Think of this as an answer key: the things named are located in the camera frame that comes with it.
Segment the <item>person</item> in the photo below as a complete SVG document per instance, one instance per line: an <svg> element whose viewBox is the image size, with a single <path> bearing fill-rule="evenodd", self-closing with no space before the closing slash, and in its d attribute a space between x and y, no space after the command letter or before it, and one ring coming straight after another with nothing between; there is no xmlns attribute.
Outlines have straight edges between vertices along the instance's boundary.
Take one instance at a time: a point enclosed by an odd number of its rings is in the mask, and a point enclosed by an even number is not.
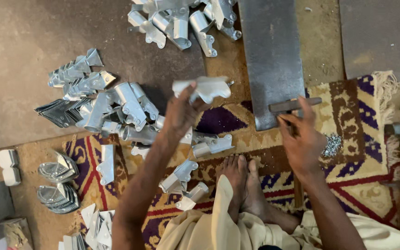
<svg viewBox="0 0 400 250"><path fill-rule="evenodd" d="M146 160L128 183L119 201L112 228L112 249L144 249L141 228L179 140L206 109L201 99L192 104L191 83L168 102L164 127ZM372 219L345 213L319 168L326 138L314 129L315 115L299 97L303 118L278 116L289 164L311 201L303 218L279 211L265 199L256 163L242 155L225 157L217 170L212 214L187 210L173 218L157 249L400 249L400 231ZM292 136L287 122L298 136Z"/></svg>

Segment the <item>sheet metal piece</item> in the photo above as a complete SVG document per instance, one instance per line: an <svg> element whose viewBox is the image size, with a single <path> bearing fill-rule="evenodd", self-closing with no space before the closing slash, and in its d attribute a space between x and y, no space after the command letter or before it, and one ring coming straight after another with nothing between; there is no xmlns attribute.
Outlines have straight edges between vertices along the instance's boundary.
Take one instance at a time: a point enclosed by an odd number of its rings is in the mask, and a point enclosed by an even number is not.
<svg viewBox="0 0 400 250"><path fill-rule="evenodd" d="M400 81L400 1L340 0L348 79L393 70Z"/></svg>
<svg viewBox="0 0 400 250"><path fill-rule="evenodd" d="M239 0L256 130L277 127L269 104L305 95L294 0Z"/></svg>

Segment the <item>metal scrap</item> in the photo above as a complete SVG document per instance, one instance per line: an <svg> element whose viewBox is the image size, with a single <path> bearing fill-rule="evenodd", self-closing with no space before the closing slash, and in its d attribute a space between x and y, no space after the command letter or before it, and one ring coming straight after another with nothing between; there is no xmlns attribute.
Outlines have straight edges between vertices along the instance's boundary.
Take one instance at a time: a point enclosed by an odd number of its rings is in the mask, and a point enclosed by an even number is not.
<svg viewBox="0 0 400 250"><path fill-rule="evenodd" d="M326 135L327 146L323 150L322 154L325 157L336 156L337 152L341 149L342 138L336 134Z"/></svg>

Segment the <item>workshop floor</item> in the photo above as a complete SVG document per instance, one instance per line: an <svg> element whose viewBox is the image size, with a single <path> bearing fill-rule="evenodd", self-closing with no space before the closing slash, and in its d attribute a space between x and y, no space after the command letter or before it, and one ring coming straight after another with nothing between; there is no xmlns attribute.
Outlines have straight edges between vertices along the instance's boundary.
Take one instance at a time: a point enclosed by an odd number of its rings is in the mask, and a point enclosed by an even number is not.
<svg viewBox="0 0 400 250"><path fill-rule="evenodd" d="M305 7L311 8L311 11L306 11ZM297 17L306 86L343 80L344 66L338 0L297 0ZM217 37L219 38L216 38L214 48L219 52L219 56L206 58L205 66L208 75L226 75L236 84L247 84L242 40L231 43L225 37L218 35ZM248 94L249 86L245 88L245 93L233 93L233 96L226 101L232 101L237 95ZM396 103L399 104L400 95L397 95L396 99ZM77 134L77 137L81 138L89 134L83 132ZM62 240L62 236L69 233L73 215L50 213L37 201L36 188L44 182L36 170L40 163L53 159L48 149L60 150L62 143L71 138L72 135L68 135L11 147L18 151L22 178L19 186L10 188L16 215L28 219L34 247L37 250L55 249L58 241Z"/></svg>

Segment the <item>patterned rug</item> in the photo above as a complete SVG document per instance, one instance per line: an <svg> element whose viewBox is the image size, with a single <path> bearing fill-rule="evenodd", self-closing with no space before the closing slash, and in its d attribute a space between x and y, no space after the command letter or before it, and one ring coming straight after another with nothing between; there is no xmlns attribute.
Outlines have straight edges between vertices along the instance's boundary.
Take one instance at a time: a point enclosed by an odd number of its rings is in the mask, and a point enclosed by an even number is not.
<svg viewBox="0 0 400 250"><path fill-rule="evenodd" d="M320 165L343 209L396 226L397 210L392 191L379 183L392 180L396 166L387 167L384 124L379 114L377 86L377 76L367 75L356 80L308 88L307 97L321 97L323 100L322 104L314 107L317 115L316 129L326 135L336 134L342 138L337 155L320 158ZM200 132L220 136L232 134L235 148L195 160L199 167L193 171L188 189L203 181L209 187L209 195L194 209L212 212L215 169L231 153L242 153L257 161L265 197L274 206L290 213L311 209L306 193L304 206L298 210L294 207L293 174L281 144L280 132L277 129L255 131L250 100L223 103L209 109L198 119L196 126ZM115 181L105 186L99 184L100 175L95 170L101 162L102 144L117 145ZM102 139L98 134L74 138L65 142L63 148L80 168L74 186L80 194L82 208L95 202L97 209L115 209L128 179L142 161L141 156L132 156L128 143L119 141L118 137ZM190 147L180 145L166 174L169 175L189 155L192 155ZM180 199L180 195L163 194L158 190L142 227L148 249L156 248L166 224L182 213L175 208L175 203ZM75 216L71 228L86 232L80 212Z"/></svg>

